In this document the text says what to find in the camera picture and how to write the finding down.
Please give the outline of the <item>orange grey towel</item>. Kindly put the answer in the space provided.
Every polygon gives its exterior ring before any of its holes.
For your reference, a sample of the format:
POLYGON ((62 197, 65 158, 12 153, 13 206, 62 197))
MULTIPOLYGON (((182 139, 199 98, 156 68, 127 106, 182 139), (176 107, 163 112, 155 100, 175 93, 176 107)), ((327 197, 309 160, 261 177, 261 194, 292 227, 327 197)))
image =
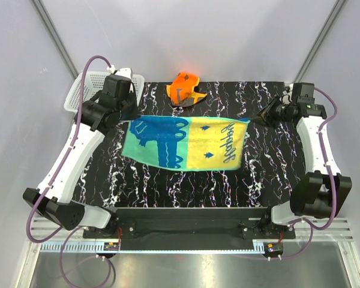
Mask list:
POLYGON ((199 83, 199 76, 180 72, 174 81, 166 86, 172 106, 190 107, 204 100, 207 93, 199 92, 199 83))

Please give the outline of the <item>yellow blue crocodile towel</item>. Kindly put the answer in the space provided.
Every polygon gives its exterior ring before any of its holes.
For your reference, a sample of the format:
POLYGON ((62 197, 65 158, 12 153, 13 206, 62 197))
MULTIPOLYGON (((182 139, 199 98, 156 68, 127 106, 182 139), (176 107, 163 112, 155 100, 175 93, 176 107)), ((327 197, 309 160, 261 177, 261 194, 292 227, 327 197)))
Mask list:
POLYGON ((144 115, 129 123, 122 156, 173 171, 237 170, 249 120, 144 115))

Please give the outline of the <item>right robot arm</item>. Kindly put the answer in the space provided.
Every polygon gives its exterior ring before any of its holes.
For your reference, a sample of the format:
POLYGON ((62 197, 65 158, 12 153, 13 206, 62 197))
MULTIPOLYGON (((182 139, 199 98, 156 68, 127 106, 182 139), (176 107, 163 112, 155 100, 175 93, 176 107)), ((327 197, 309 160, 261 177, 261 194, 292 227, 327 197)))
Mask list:
POLYGON ((292 190, 290 199, 273 206, 270 217, 260 223, 262 234, 273 238, 283 226, 299 221, 316 230, 327 229, 338 215, 352 188, 352 180, 341 173, 329 143, 328 116, 324 105, 315 102, 318 89, 312 83, 298 82, 289 86, 289 93, 275 97, 251 121, 263 127, 277 128, 291 123, 301 139, 305 176, 292 190))

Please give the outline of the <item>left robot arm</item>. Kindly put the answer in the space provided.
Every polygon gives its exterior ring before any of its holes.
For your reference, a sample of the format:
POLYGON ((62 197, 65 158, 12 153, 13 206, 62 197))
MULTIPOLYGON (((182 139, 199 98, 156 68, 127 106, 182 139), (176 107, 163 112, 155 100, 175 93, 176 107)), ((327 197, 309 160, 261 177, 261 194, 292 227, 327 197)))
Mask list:
POLYGON ((117 232, 112 213, 102 207, 73 199, 75 186, 93 152, 120 122, 136 119, 145 79, 130 68, 94 72, 103 85, 91 98, 85 98, 86 80, 81 85, 75 123, 57 160, 37 188, 27 188, 24 201, 38 214, 66 230, 95 227, 104 237, 117 232))

